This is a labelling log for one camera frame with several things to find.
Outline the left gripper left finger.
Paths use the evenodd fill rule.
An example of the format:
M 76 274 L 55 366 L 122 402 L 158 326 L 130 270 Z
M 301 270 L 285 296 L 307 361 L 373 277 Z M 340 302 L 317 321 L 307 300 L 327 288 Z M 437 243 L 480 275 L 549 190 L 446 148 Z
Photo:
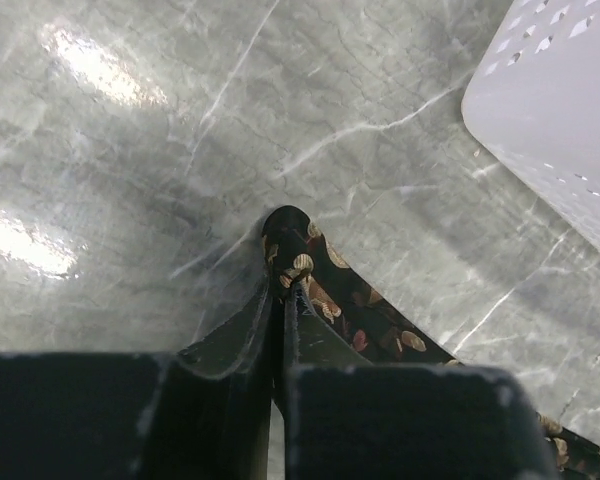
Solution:
M 0 479 L 265 478 L 271 308 L 176 353 L 0 353 Z

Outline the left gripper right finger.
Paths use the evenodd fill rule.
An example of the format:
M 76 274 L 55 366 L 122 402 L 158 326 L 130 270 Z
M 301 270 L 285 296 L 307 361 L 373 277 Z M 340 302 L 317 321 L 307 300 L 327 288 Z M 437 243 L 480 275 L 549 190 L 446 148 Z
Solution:
M 289 479 L 554 479 L 524 389 L 485 366 L 365 362 L 311 311 L 284 307 Z

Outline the black gold floral tie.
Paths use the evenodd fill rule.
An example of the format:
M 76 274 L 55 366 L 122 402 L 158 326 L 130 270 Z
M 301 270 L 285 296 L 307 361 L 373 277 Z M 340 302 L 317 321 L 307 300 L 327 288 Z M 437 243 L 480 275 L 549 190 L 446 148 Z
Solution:
M 274 210 L 261 237 L 272 313 L 283 333 L 282 367 L 284 307 L 294 288 L 304 292 L 317 318 L 369 364 L 468 366 L 384 299 L 299 208 L 287 205 Z M 554 479 L 600 479 L 600 445 L 536 410 L 535 414 L 558 470 Z

